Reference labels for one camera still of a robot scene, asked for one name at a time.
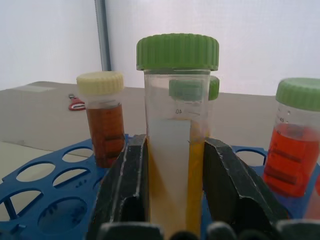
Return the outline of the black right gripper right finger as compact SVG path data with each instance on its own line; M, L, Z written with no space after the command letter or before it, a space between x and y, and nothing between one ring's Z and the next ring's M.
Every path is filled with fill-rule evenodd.
M278 238L275 225L288 219L287 210L231 146L205 139L202 181L213 221L228 224L237 235L256 230L270 240Z

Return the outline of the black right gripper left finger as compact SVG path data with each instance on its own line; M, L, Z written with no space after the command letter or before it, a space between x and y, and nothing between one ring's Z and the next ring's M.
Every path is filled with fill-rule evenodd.
M96 240L104 223L148 222L148 179L146 135L135 135L102 179L87 238Z

